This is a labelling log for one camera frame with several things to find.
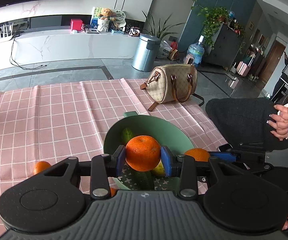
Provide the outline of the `operator right hand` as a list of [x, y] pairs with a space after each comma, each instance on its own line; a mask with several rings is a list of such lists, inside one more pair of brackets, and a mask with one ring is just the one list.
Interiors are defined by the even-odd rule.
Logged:
[[276, 104], [273, 107], [277, 110], [277, 114], [269, 115], [272, 121], [267, 121], [267, 124], [273, 128], [271, 134], [280, 141], [288, 140], [288, 99], [284, 105]]

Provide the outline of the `black sleeve forearm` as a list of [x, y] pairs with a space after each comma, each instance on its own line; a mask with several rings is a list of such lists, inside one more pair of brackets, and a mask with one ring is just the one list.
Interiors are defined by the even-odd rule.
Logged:
[[288, 148], [288, 139], [280, 140], [273, 135], [270, 114], [278, 110], [266, 98], [212, 99], [205, 111], [225, 140], [233, 147], [258, 146], [264, 151]]

